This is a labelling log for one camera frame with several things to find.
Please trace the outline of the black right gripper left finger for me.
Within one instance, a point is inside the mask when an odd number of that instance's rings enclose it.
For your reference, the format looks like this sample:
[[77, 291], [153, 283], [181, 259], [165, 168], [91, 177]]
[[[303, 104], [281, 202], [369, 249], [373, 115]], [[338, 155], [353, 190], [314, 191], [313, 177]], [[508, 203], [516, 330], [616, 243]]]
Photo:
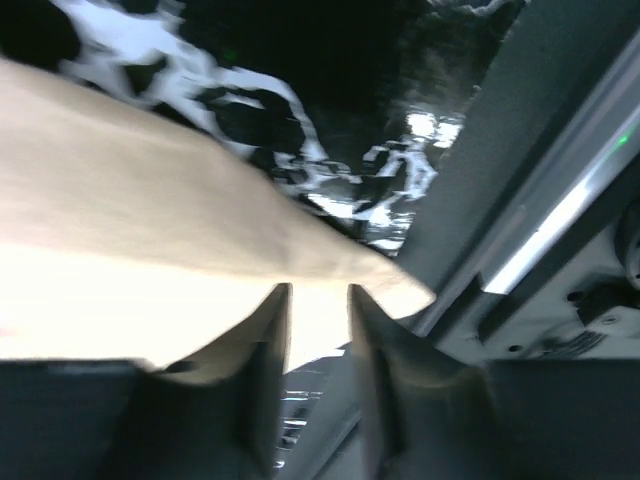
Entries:
[[5, 479], [268, 479], [292, 288], [160, 371], [124, 360], [1, 365]]

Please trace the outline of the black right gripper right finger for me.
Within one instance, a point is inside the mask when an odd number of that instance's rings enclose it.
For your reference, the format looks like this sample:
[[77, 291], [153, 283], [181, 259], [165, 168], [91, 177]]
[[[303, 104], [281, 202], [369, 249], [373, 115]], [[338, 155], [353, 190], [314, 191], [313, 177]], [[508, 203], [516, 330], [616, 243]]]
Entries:
[[635, 360], [461, 363], [348, 291], [369, 479], [635, 479]]

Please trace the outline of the beige t shirt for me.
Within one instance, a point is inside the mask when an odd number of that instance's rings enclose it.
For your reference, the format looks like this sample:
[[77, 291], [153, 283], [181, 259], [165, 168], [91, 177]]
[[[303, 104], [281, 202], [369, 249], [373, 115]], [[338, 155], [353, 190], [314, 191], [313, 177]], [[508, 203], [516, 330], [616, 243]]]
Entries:
[[208, 137], [1, 63], [1, 355], [163, 368], [293, 287], [285, 367], [347, 343], [347, 290], [394, 319], [433, 292]]

